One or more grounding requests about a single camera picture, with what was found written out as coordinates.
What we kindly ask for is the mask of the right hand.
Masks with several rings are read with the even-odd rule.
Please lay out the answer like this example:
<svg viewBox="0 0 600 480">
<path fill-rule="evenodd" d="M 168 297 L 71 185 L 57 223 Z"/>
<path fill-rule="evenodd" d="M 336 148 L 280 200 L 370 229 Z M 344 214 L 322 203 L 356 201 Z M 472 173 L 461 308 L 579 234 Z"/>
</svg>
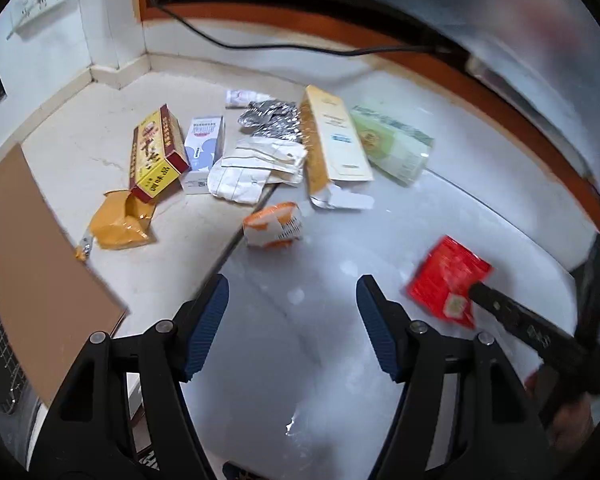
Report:
<svg viewBox="0 0 600 480">
<path fill-rule="evenodd" d="M 524 381 L 524 388 L 539 411 L 544 408 L 550 396 L 545 383 L 546 380 L 543 379 L 542 386 L 539 386 L 539 370 L 535 370 Z M 569 460 L 591 437 L 595 429 L 591 401 L 591 396 L 585 393 L 577 401 L 562 404 L 548 426 L 547 437 L 558 462 L 565 463 Z"/>
</svg>

